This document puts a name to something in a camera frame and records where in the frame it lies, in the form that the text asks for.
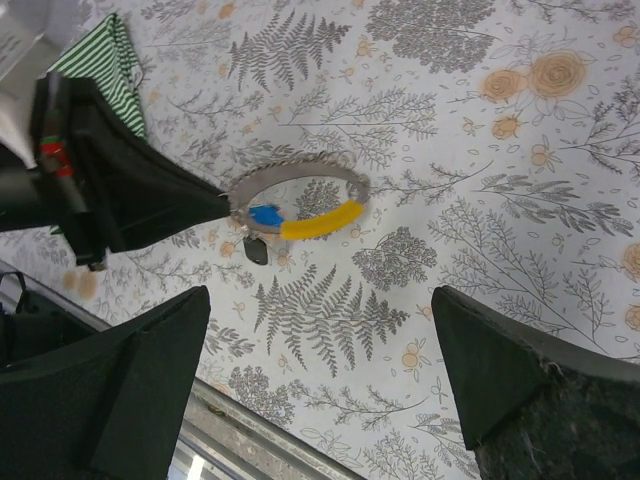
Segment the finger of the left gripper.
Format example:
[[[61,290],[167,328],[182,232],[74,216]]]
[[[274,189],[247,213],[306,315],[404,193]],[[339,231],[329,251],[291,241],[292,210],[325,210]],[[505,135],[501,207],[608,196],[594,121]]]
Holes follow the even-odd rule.
[[[95,82],[72,80],[69,94],[72,162],[102,247],[139,250],[230,215],[222,190],[133,134]]]

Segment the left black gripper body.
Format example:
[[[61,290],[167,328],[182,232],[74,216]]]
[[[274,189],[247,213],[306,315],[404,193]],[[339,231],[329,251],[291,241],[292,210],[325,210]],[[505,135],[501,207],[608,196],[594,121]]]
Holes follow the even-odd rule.
[[[27,139],[33,167],[1,146],[1,231],[51,227],[66,239],[78,265],[103,270],[105,246],[74,151],[70,88],[61,74],[36,82]]]

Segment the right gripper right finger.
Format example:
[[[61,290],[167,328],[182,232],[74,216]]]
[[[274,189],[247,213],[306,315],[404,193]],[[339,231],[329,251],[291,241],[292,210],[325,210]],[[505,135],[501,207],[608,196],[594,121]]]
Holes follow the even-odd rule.
[[[467,450],[484,479],[636,479],[639,368],[450,286],[431,308]]]

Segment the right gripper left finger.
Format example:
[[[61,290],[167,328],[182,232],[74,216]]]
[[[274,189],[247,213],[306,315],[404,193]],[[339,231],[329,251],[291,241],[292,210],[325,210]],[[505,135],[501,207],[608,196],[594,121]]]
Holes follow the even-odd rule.
[[[165,478],[209,315],[203,286],[83,337],[60,315],[3,315],[2,477]]]

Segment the blue key tag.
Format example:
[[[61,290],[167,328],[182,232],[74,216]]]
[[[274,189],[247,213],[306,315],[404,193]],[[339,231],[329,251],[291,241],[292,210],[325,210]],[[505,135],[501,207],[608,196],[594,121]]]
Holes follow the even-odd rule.
[[[252,206],[248,210],[251,225],[262,233],[279,234],[284,218],[280,209],[273,204]]]

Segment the black key tag with key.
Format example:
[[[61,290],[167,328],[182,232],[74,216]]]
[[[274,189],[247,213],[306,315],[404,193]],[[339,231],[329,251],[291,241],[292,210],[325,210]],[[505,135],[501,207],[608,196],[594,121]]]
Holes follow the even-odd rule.
[[[264,266],[269,263],[267,244],[261,238],[245,237],[243,246],[246,258],[254,264]]]

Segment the yellow key tag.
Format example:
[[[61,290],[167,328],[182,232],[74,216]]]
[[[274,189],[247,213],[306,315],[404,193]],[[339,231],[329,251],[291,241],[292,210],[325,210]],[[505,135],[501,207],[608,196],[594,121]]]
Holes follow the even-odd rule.
[[[364,206],[348,200],[325,214],[297,221],[285,221],[280,226],[280,237],[284,240],[307,240],[331,234],[357,220]]]

